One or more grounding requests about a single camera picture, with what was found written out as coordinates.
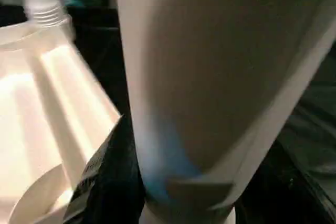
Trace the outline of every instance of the white plastic container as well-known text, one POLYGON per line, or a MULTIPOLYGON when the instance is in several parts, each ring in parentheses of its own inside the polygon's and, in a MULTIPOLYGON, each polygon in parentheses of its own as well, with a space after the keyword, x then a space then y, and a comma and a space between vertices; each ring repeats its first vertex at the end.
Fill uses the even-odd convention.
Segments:
POLYGON ((59 26, 0 37, 0 223, 59 223, 119 113, 59 26))

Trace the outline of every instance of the white plastic part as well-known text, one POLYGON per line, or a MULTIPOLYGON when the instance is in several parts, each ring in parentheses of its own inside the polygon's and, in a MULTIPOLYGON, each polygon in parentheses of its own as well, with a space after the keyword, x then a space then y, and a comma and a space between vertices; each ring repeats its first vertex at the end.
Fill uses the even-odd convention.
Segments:
MULTIPOLYGON (((158 216, 154 215, 151 210, 148 209, 148 207, 145 205, 141 216, 139 218, 139 224, 165 224, 162 222, 158 216)), ((226 218, 226 220, 223 222, 223 224, 236 224, 236 209, 233 208, 226 218)))
POLYGON ((118 9, 146 191, 162 209, 231 206, 331 47, 336 0, 118 0, 118 9))
POLYGON ((119 113, 59 26, 0 37, 0 223, 59 224, 119 113))
POLYGON ((25 12, 29 20, 39 27, 60 25, 72 38, 70 17, 61 0, 24 0, 25 12))

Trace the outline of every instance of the black fabric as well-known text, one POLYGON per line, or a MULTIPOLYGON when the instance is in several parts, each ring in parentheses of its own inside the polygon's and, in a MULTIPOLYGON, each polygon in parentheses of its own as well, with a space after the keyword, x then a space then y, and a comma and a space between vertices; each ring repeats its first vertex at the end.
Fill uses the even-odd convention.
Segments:
POLYGON ((306 89, 278 141, 336 223, 336 58, 333 48, 306 89))
POLYGON ((325 200, 276 141, 235 204, 237 224, 332 224, 325 200))
POLYGON ((130 120, 123 116, 88 162, 64 224, 138 223, 144 189, 130 120))

